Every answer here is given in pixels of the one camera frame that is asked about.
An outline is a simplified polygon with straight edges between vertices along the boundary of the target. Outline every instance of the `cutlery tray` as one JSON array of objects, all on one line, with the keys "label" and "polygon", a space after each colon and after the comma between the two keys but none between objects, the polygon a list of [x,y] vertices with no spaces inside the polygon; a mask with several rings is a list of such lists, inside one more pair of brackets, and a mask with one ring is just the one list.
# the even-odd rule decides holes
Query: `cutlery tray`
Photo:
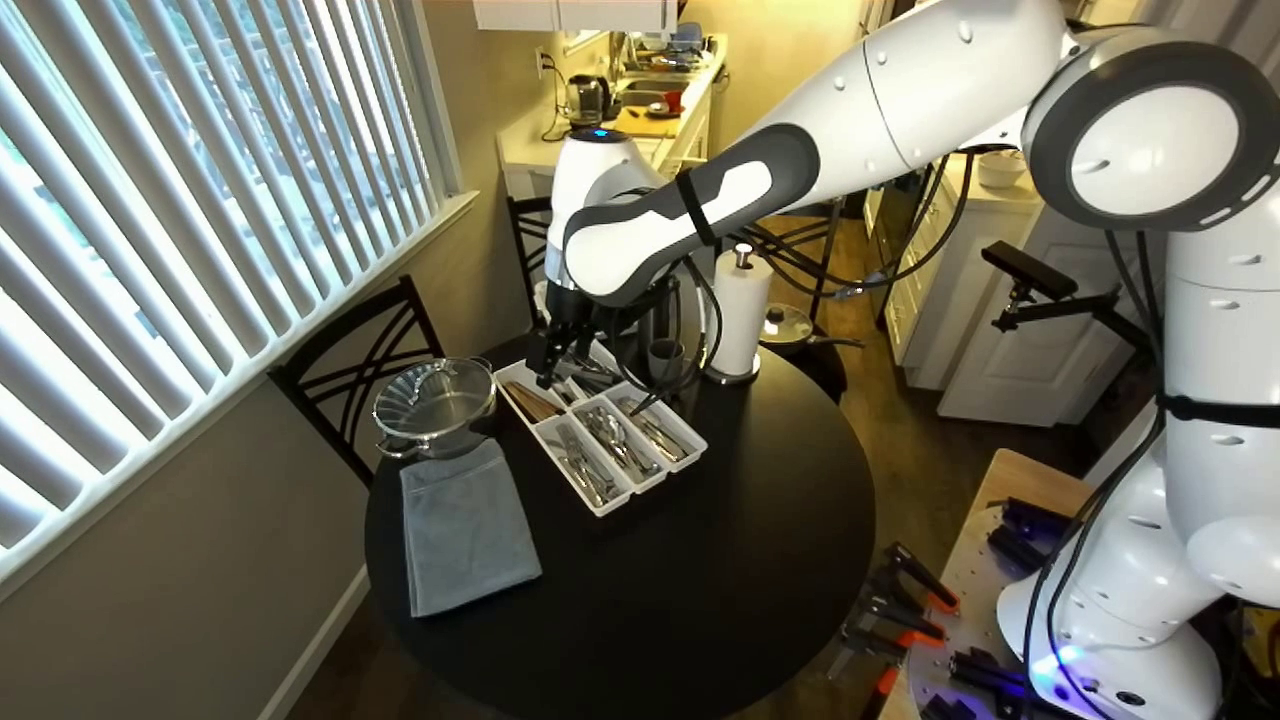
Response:
[{"label": "cutlery tray", "polygon": [[664,400],[635,385],[583,391],[574,379],[538,386],[525,359],[497,370],[501,395],[559,467],[593,517],[624,509],[706,451]]}]

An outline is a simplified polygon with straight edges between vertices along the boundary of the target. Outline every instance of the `round black table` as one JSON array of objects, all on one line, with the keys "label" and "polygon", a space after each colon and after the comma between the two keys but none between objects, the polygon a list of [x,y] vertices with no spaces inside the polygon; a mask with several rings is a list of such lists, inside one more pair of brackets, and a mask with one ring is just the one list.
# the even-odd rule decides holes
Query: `round black table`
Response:
[{"label": "round black table", "polygon": [[368,580],[404,649],[506,714],[725,714],[786,682],[835,636],[876,545],[866,458],[840,407],[764,353],[753,385],[684,407],[706,451],[597,521],[501,407],[542,574],[413,618],[398,474],[368,496]]}]

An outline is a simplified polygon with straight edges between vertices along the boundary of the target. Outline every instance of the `cloth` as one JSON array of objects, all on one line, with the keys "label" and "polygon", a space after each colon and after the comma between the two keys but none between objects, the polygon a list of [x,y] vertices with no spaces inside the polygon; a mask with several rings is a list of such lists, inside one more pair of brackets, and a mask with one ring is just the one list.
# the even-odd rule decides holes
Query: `cloth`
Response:
[{"label": "cloth", "polygon": [[435,617],[542,572],[497,441],[404,465],[398,492],[413,617]]}]

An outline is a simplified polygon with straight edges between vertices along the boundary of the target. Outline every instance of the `window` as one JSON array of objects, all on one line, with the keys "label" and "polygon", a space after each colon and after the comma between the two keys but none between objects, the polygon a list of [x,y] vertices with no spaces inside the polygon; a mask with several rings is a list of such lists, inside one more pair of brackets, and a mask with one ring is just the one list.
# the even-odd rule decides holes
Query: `window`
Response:
[{"label": "window", "polygon": [[0,0],[0,574],[454,197],[419,0]]}]

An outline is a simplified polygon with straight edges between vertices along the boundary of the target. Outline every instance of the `humanoid robot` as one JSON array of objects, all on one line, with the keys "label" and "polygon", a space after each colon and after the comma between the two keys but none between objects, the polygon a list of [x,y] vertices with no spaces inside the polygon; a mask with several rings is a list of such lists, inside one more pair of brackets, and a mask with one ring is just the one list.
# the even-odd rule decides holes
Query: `humanoid robot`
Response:
[{"label": "humanoid robot", "polygon": [[999,593],[999,631],[1066,710],[1213,714],[1222,686],[1192,617],[1280,602],[1280,98],[1249,61],[1066,31],[1061,0],[930,0],[671,185],[624,137],[574,137],[529,365],[550,369],[714,226],[982,143],[1020,147],[1055,213],[1169,239],[1160,420],[1050,564]]}]

